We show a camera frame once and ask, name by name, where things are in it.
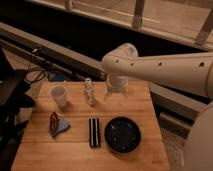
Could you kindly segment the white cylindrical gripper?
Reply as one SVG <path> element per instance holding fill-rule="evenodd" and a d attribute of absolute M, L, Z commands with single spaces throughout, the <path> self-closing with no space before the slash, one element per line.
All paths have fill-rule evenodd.
<path fill-rule="evenodd" d="M 107 96 L 113 93 L 126 95 L 128 92 L 128 78 L 123 76 L 107 75 L 106 79 Z"/>

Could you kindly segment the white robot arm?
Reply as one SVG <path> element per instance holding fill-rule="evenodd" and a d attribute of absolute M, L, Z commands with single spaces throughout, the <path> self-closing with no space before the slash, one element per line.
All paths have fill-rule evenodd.
<path fill-rule="evenodd" d="M 102 67 L 116 84 L 119 76 L 133 77 L 209 98 L 188 134 L 180 171 L 213 171 L 213 52 L 140 57 L 124 43 L 104 55 Z"/>

